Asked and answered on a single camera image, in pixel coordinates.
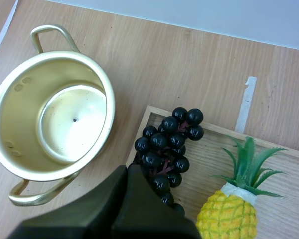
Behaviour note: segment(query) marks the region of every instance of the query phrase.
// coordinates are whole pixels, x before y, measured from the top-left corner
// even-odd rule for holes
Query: white wall
[[[299,49],[299,0],[53,0]]]

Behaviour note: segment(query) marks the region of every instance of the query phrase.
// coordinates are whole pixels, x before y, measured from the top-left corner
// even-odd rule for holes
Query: pineapple leaf
[[[253,138],[246,137],[246,143],[245,143],[244,149],[247,152],[247,155],[246,155],[247,168],[246,168],[244,175],[242,175],[242,177],[244,179],[246,179],[246,177],[249,175],[249,171],[251,170],[251,165],[252,165],[254,154],[255,154],[255,142],[254,142]]]
[[[229,135],[228,135],[228,137],[236,143],[238,151],[243,148],[243,146],[241,145],[241,143],[237,139],[235,139],[235,138],[233,138],[232,136],[229,136]]]
[[[231,157],[231,159],[232,159],[232,161],[233,161],[233,165],[234,165],[234,178],[236,178],[236,173],[237,173],[237,163],[236,163],[236,159],[235,159],[235,157],[234,157],[234,155],[230,152],[230,151],[228,151],[227,149],[225,149],[225,148],[222,148],[230,157]]]
[[[257,175],[255,176],[254,180],[253,180],[252,183],[251,183],[251,186],[252,186],[252,187],[255,185],[255,183],[256,183],[257,180],[259,179],[259,176],[260,176],[263,172],[265,172],[265,171],[267,171],[267,170],[271,170],[271,171],[272,171],[271,168],[261,168],[261,169],[259,169]]]
[[[271,192],[263,191],[263,190],[260,190],[258,188],[253,188],[253,187],[250,187],[250,186],[246,186],[245,189],[248,190],[249,192],[251,192],[254,195],[266,195],[266,196],[280,197],[280,198],[284,197],[284,196],[281,196],[281,195],[276,194],[276,193],[271,193]]]
[[[270,176],[272,175],[275,175],[277,173],[284,173],[282,171],[276,171],[276,170],[272,170],[272,171],[269,171],[267,173],[264,173],[260,179],[255,183],[255,185],[253,186],[254,188],[257,188],[260,184],[262,184],[267,178],[269,178]]]
[[[235,179],[237,179],[238,176],[244,177],[244,175],[246,174],[246,171],[248,169],[247,154],[248,152],[244,148],[238,151],[237,177]]]
[[[285,150],[284,148],[270,148],[267,149],[261,153],[259,153],[253,160],[252,163],[252,172],[250,173],[250,182],[254,181],[256,178],[256,175],[258,171],[260,170],[263,163],[268,159],[269,157],[273,156],[278,151]]]
[[[230,183],[230,184],[232,184],[234,186],[237,186],[235,180],[232,179],[232,178],[225,177],[225,176],[222,176],[222,175],[213,175],[212,177],[225,179],[228,183]]]
[[[241,175],[239,175],[239,174],[237,175],[237,179],[235,180],[235,183],[236,183],[237,187],[246,189],[247,185]]]

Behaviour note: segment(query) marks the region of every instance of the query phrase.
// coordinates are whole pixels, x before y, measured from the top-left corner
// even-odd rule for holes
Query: toy pineapple
[[[255,143],[246,137],[245,145],[236,139],[238,159],[224,149],[234,164],[234,176],[224,178],[227,183],[208,198],[197,216],[197,228],[204,239],[253,239],[257,234],[254,203],[257,195],[280,197],[278,194],[258,189],[268,177],[282,173],[261,168],[264,161],[282,148],[272,148],[254,156]]]

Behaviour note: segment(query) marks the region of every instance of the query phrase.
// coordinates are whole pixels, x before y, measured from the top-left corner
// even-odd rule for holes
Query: aluminum pot
[[[38,34],[59,31],[73,51],[43,53]],[[17,206],[47,203],[102,149],[111,131],[115,99],[109,78],[80,53],[62,26],[31,32],[39,53],[0,85],[0,162],[23,178],[10,192]],[[20,195],[29,181],[62,179],[37,195]]]

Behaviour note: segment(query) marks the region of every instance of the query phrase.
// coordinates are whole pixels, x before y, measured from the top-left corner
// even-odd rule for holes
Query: white strip
[[[249,202],[252,206],[256,203],[257,196],[252,194],[251,192],[238,188],[230,183],[226,183],[221,191],[229,197],[230,195],[235,195],[242,198],[244,201]]]
[[[244,133],[245,127],[247,123],[248,113],[251,105],[251,100],[253,99],[253,94],[256,86],[257,77],[250,76],[245,85],[247,88],[245,89],[243,100],[240,105],[239,115],[237,118],[237,123],[235,127],[235,131],[238,133]]]
[[[9,14],[9,16],[8,16],[8,18],[7,18],[4,26],[3,26],[3,28],[2,28],[2,30],[1,30],[1,33],[0,33],[0,45],[1,45],[3,39],[4,39],[5,35],[6,35],[6,32],[9,29],[9,26],[10,26],[11,22],[12,22],[12,18],[14,16],[14,13],[15,13],[17,5],[18,5],[18,0],[15,1],[14,5],[13,5],[13,8],[12,8],[12,10],[11,10],[11,12],[10,12],[10,14]]]

